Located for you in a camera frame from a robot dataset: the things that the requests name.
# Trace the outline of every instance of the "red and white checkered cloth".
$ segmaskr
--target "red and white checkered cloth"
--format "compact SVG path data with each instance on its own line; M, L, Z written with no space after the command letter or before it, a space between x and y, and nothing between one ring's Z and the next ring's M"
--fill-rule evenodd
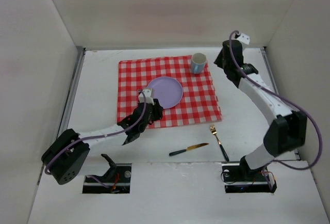
M177 79L184 95L179 104L163 111L163 119L149 125L172 127L221 120L218 98L208 65L202 73L190 73L191 55L160 57L119 62L117 121L132 114L137 107L138 90L161 76Z

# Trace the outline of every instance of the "wall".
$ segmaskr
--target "wall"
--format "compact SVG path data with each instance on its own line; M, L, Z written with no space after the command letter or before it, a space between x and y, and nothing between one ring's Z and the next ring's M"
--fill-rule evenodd
M313 168L317 187L330 213L330 4L329 0L294 0L267 47L271 69L281 94L306 108L321 129L324 147ZM308 126L306 145L300 149L311 162L318 142Z
M293 0L53 0L75 44L219 46L234 29L266 45Z
M52 0L0 0L0 216L27 223L76 48Z

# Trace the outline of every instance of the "mug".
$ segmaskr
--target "mug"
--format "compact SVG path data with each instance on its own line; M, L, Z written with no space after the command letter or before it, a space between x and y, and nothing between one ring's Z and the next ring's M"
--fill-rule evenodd
M202 53L193 54L191 57L190 72L201 73L206 65L206 56Z

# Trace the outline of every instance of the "knife handle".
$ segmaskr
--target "knife handle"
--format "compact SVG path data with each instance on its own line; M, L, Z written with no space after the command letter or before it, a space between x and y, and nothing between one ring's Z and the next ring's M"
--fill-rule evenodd
M187 151L187 149L182 149L182 150L179 150L179 151L175 151L175 152L170 153L169 156L175 156L177 154L184 153L186 151Z
M225 149L223 148L222 144L220 144L220 148L221 148L221 152L222 152L222 155L223 157L225 158L225 160L228 162L229 161L229 157L225 151Z

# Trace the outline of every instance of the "purple plate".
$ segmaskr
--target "purple plate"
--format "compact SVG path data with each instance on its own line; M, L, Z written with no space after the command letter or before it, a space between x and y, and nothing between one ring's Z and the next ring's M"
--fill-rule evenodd
M184 90L179 81L171 77L159 77L152 80L149 88L154 89L154 98L164 109L169 109L177 105L184 94Z

